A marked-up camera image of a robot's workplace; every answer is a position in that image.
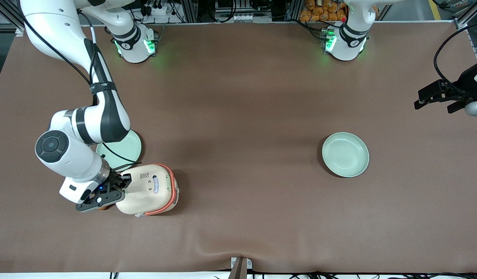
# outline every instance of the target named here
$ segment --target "orange rim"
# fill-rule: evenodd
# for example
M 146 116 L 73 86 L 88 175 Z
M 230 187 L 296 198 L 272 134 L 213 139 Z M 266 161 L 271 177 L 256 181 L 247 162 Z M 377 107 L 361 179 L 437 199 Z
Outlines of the orange rim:
M 167 166 L 163 165 L 163 164 L 153 164 L 153 165 L 162 166 L 166 171 L 169 172 L 169 178 L 171 179 L 171 198 L 164 207 L 162 207 L 158 210 L 145 212 L 144 213 L 145 216 L 158 214 L 158 213 L 161 213 L 161 212 L 167 210 L 173 204 L 173 202 L 176 200 L 175 175 L 173 174 L 173 171 L 170 168 L 168 168 Z

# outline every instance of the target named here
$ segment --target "brown table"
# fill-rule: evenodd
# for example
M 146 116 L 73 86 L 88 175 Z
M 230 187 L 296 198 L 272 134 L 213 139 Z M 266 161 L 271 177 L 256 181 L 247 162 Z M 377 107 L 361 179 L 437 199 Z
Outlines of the brown table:
M 352 62 L 322 55 L 295 24 L 171 26 L 132 65 L 98 41 L 143 138 L 144 163 L 175 170 L 172 211 L 76 212 L 33 153 L 56 111 L 88 105 L 65 62 L 16 38 L 0 77 L 0 272 L 220 270 L 477 272 L 477 118 L 415 111 L 438 79 L 453 23 L 379 23 Z M 476 62 L 461 34 L 439 64 Z M 330 174 L 324 138 L 362 138 L 361 176 Z

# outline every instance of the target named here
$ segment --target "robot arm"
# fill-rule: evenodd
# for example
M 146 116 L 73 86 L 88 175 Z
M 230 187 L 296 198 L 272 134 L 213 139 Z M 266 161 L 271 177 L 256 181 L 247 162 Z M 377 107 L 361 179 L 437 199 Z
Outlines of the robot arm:
M 447 106 L 448 113 L 464 108 L 467 115 L 477 116 L 477 63 L 452 84 L 454 86 L 439 79 L 419 90 L 419 100 L 414 102 L 414 108 L 418 110 L 430 103 L 455 101 Z
M 121 141 L 130 130 L 128 114 L 121 103 L 111 74 L 100 50 L 81 30 L 73 0 L 21 0 L 28 24 L 35 32 L 71 62 L 87 72 L 93 63 L 90 90 L 97 96 L 95 106 L 63 110 L 52 117 L 49 130 L 35 145 L 40 161 L 65 176 L 60 194 L 74 203 L 85 203 L 95 194 L 96 205 L 109 205 L 122 200 L 125 178 L 111 172 L 109 165 L 89 145 Z M 26 26 L 31 42 L 41 52 L 60 59 L 33 30 Z M 109 184 L 108 189 L 102 185 Z M 113 195 L 109 203 L 102 198 Z M 84 206 L 87 211 L 93 207 Z
M 102 21 L 115 39 L 118 52 L 130 63 L 144 62 L 156 53 L 154 30 L 134 23 L 132 17 L 121 7 L 134 0 L 75 0 L 77 9 Z
M 374 5 L 390 5 L 403 0 L 344 0 L 349 7 L 347 20 L 334 29 L 334 39 L 327 43 L 326 51 L 338 60 L 349 61 L 363 51 L 366 35 L 376 19 Z

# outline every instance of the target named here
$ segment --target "light green plate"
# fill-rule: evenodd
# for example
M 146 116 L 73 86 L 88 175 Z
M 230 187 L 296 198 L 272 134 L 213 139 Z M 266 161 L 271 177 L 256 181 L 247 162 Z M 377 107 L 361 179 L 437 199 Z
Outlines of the light green plate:
M 323 143 L 323 160 L 336 175 L 355 177 L 363 173 L 370 162 L 370 152 L 357 136 L 340 132 Z
M 132 161 L 137 161 L 140 157 L 140 152 L 142 151 L 142 142 L 137 133 L 132 130 L 130 130 L 126 137 L 118 143 L 106 143 L 106 145 L 116 152 L 116 154 Z M 97 145 L 95 152 L 100 156 L 105 155 L 104 159 L 109 163 L 109 166 L 112 169 L 131 163 L 111 153 L 103 144 Z M 130 166 L 121 168 L 117 171 L 124 171 L 129 167 Z

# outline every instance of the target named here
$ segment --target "beige container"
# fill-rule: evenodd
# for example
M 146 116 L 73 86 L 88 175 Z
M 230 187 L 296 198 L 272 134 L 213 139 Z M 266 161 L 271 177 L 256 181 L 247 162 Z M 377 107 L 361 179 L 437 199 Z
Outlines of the beige container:
M 132 182 L 125 190 L 125 199 L 116 203 L 121 212 L 137 216 L 153 215 L 175 207 L 180 190 L 173 172 L 167 166 L 145 165 L 122 172 L 128 173 L 132 176 Z

